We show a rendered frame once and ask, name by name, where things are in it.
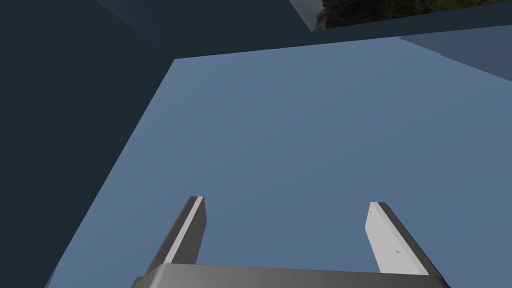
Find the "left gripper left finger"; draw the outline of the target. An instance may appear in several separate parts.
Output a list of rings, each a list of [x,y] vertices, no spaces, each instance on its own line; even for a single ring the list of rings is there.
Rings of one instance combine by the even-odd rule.
[[[195,265],[206,225],[204,197],[191,196],[157,250],[145,275],[164,263]]]

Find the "window with outdoor view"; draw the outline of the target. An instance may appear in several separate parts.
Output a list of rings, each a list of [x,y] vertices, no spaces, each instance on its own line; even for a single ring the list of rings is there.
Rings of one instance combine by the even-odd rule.
[[[512,0],[289,0],[311,31],[512,2]]]

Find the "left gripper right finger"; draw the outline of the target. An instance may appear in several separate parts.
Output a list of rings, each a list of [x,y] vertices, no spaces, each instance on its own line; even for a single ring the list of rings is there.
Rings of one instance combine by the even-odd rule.
[[[365,232],[381,273],[442,276],[385,202],[369,204]]]

